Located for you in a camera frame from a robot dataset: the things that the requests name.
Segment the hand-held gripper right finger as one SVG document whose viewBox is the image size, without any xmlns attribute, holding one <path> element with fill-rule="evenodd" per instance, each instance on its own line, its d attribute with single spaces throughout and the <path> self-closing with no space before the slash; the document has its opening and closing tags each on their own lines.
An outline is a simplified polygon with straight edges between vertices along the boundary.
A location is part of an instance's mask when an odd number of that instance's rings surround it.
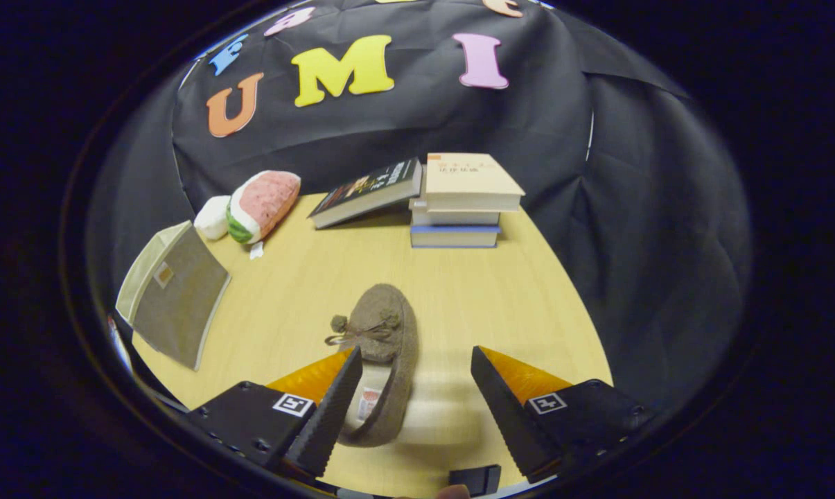
<svg viewBox="0 0 835 499">
<path fill-rule="evenodd" d="M 472 349 L 471 375 L 530 483 L 594 473 L 658 416 L 600 379 L 571 383 L 481 345 Z"/>
</svg>

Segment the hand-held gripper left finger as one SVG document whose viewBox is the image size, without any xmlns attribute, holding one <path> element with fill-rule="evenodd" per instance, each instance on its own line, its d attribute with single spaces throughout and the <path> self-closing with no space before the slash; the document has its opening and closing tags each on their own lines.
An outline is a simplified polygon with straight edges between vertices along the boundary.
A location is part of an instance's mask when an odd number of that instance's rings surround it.
<svg viewBox="0 0 835 499">
<path fill-rule="evenodd" d="M 270 385 L 240 381 L 184 417 L 234 457 L 313 480 L 325 473 L 362 373 L 354 347 Z"/>
</svg>

